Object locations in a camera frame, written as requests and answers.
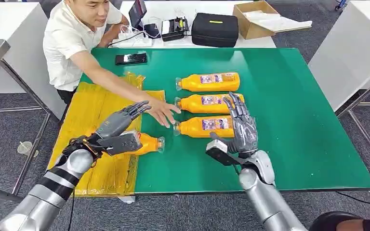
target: white paper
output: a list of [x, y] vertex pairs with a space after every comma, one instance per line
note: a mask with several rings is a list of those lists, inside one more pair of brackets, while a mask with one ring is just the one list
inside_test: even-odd
[[243, 13], [245, 17], [259, 26], [268, 30], [280, 32], [298, 28], [311, 27], [313, 21], [297, 22], [289, 18], [282, 17], [278, 13], [263, 13], [262, 11], [252, 11]]
[[162, 35], [168, 34], [170, 32], [170, 22], [169, 20], [162, 21]]

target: black case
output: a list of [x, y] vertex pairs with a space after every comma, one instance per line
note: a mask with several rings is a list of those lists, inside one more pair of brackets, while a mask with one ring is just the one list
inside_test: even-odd
[[210, 47], [234, 47], [239, 37], [238, 18], [197, 13], [192, 23], [192, 42]]

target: smartphone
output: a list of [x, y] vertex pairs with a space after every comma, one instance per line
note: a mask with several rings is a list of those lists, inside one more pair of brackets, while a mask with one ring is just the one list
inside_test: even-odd
[[146, 54], [122, 54], [116, 55], [116, 65], [142, 64], [146, 63]]

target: bottle label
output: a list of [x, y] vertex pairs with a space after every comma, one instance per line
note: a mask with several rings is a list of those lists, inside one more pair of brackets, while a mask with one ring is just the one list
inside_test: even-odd
[[221, 104], [221, 103], [222, 103], [221, 97], [217, 97], [213, 95], [202, 96], [203, 105], [212, 105], [212, 104]]
[[221, 83], [224, 81], [234, 81], [235, 72], [228, 72], [222, 74], [211, 74], [200, 76], [200, 83]]
[[232, 101], [229, 95], [205, 95], [202, 96], [202, 105], [222, 104], [223, 98], [227, 98], [228, 100]]
[[203, 130], [228, 129], [228, 128], [232, 128], [232, 121], [230, 121], [230, 119], [228, 118], [202, 120]]

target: orange bottle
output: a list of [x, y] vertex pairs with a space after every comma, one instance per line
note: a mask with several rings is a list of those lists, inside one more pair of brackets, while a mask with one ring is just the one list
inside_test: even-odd
[[[245, 102], [243, 95], [236, 94]], [[229, 108], [223, 101], [227, 97], [231, 102], [228, 94], [220, 95], [191, 95], [188, 98], [175, 98], [175, 106], [181, 110], [187, 110], [192, 113], [224, 113], [229, 114]]]
[[193, 74], [175, 81], [176, 90], [189, 91], [236, 91], [240, 85], [239, 74], [236, 72]]
[[194, 138], [207, 138], [211, 132], [220, 137], [232, 138], [233, 121], [231, 116], [194, 117], [185, 122], [176, 121], [173, 126], [174, 135], [188, 135]]
[[144, 155], [150, 152], [159, 152], [163, 153], [165, 148], [165, 138], [159, 137], [154, 138], [149, 136], [146, 133], [138, 133], [140, 138], [140, 142], [143, 145], [139, 150], [134, 152], [126, 152], [122, 154], [130, 154], [130, 155]]

